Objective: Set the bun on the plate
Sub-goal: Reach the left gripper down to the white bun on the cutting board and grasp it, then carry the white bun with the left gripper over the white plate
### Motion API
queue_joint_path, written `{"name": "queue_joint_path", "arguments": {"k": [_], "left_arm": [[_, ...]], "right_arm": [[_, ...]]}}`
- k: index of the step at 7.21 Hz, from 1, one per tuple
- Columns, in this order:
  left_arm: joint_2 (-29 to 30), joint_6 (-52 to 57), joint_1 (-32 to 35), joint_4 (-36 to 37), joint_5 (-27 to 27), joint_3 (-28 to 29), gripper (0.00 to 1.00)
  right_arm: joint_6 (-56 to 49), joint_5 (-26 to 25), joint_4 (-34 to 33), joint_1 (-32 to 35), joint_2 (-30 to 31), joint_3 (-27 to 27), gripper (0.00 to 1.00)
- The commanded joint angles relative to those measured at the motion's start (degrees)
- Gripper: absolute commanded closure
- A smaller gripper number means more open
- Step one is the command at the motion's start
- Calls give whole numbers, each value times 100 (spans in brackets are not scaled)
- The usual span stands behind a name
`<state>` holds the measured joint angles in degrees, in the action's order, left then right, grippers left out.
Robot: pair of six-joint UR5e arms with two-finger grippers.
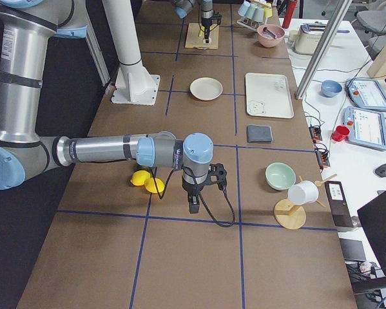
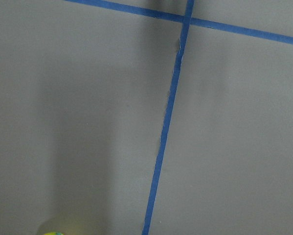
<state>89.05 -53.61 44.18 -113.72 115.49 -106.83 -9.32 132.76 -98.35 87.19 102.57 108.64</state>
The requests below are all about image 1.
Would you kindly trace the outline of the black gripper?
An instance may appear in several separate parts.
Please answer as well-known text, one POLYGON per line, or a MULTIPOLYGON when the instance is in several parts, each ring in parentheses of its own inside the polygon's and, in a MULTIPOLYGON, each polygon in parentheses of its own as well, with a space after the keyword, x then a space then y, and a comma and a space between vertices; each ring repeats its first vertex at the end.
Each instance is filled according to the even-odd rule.
POLYGON ((221 15, 218 12, 215 12, 214 10, 208 10, 208 11, 200 11, 200 18, 201 18, 201 26, 202 30, 204 31, 204 38, 203 43, 209 44, 210 43, 210 28, 214 21, 216 21, 217 24, 220 24, 221 22, 221 15))
POLYGON ((192 179, 191 176, 196 174, 192 173, 189 167, 183 167, 182 170, 182 187, 188 192, 190 214, 197 214, 199 212, 200 198, 198 194, 205 186, 217 185, 221 191, 227 187, 227 171, 222 163, 210 164, 206 177, 202 182, 199 182, 198 177, 192 179))

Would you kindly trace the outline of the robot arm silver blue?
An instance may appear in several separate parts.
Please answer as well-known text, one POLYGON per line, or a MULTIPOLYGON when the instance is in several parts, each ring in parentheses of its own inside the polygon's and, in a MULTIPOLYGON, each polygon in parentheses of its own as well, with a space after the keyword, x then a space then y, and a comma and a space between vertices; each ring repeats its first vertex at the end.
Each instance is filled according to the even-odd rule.
POLYGON ((220 25, 222 16, 213 9, 213 2, 211 0, 194 1, 194 0, 171 0, 170 3, 175 9, 175 13, 180 19, 184 19, 195 7, 196 3, 199 5, 199 29, 204 35, 204 44, 211 43, 210 33, 211 27, 214 23, 220 25))
POLYGON ((68 138, 35 131, 48 40, 85 39, 103 83, 109 73, 84 1, 0 1, 4 23, 0 63, 0 190, 71 164, 135 160, 182 172, 189 211, 204 204, 202 189, 227 187, 226 170, 213 164, 213 142, 203 133, 183 140, 154 134, 68 138))

